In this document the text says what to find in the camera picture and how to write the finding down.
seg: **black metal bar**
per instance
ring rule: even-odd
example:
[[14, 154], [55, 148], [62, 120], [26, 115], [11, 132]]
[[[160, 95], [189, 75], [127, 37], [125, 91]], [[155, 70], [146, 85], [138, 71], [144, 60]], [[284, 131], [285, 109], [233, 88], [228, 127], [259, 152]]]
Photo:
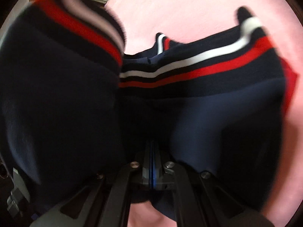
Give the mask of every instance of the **black metal bar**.
[[210, 221], [210, 226], [229, 226], [229, 227], [274, 227], [262, 214], [254, 209], [246, 206], [240, 199], [237, 199], [224, 185], [222, 185], [216, 177], [209, 172], [201, 173], [202, 192], [208, 198], [210, 205], [215, 214], [215, 219]]
[[146, 143], [144, 151], [144, 161], [142, 164], [142, 183], [144, 185], [149, 184], [149, 157], [150, 157], [150, 143]]
[[130, 206], [131, 206], [131, 196], [127, 195], [124, 205], [124, 211], [122, 215], [121, 227], [127, 227]]
[[179, 164], [170, 168], [164, 165], [166, 173], [172, 174], [175, 180], [175, 212], [178, 227], [207, 227], [199, 209], [186, 170]]
[[[102, 190], [104, 185], [104, 179], [96, 180], [91, 183], [90, 186], [84, 187], [79, 193], [77, 193], [71, 199], [61, 202], [47, 213], [43, 214], [36, 221], [34, 221], [30, 227], [83, 227], [85, 223], [88, 222], [87, 217], [90, 215], [91, 211], [100, 211], [101, 209], [92, 209], [95, 206], [94, 202], [96, 200], [96, 196]], [[62, 207], [68, 204], [73, 199], [77, 198], [79, 194], [86, 188], [91, 188], [91, 191], [82, 206], [82, 209], [76, 219], [73, 219], [61, 212]]]
[[106, 197], [105, 194], [103, 192], [103, 184], [100, 184], [97, 190], [97, 193], [95, 195], [95, 199], [93, 201], [93, 205], [91, 206], [91, 209], [87, 215], [85, 224], [83, 227], [95, 227], [101, 211], [102, 211], [102, 207], [104, 204]]
[[163, 167], [161, 163], [161, 155], [160, 155], [160, 150], [159, 150], [159, 145], [155, 142], [154, 143], [154, 153], [153, 153], [153, 163], [154, 163], [154, 176], [155, 176], [155, 181], [154, 181], [154, 189], [156, 190], [162, 190], [162, 187], [159, 186], [158, 182], [160, 179], [162, 179], [163, 176]]
[[121, 227], [125, 222], [123, 217], [128, 217], [128, 214], [124, 214], [124, 211], [129, 211], [129, 206], [128, 209], [125, 206], [129, 197], [130, 175], [137, 169], [138, 167], [132, 168], [130, 164], [122, 166], [103, 208], [98, 227]]

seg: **black metal mount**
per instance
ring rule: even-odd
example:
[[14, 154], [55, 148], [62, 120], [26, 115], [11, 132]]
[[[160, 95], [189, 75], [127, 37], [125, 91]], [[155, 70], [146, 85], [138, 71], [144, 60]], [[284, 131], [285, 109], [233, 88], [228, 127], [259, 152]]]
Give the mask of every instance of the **black metal mount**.
[[178, 227], [273, 227], [210, 172], [197, 173], [172, 161], [154, 142], [148, 142], [135, 160], [117, 173], [97, 174], [75, 196], [56, 205], [31, 227], [126, 227], [131, 194], [147, 190], [172, 192]]

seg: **silver screw head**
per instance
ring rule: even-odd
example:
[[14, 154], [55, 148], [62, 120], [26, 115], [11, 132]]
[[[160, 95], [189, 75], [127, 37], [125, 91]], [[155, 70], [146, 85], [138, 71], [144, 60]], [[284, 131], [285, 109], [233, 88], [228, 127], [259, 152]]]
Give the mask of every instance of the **silver screw head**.
[[140, 166], [140, 163], [137, 161], [131, 162], [131, 168], [138, 168]]
[[173, 163], [172, 161], [168, 161], [165, 163], [166, 168], [173, 168], [174, 166], [175, 166], [175, 163]]
[[203, 171], [203, 172], [201, 172], [200, 175], [203, 179], [209, 179], [211, 176], [211, 174], [208, 171]]

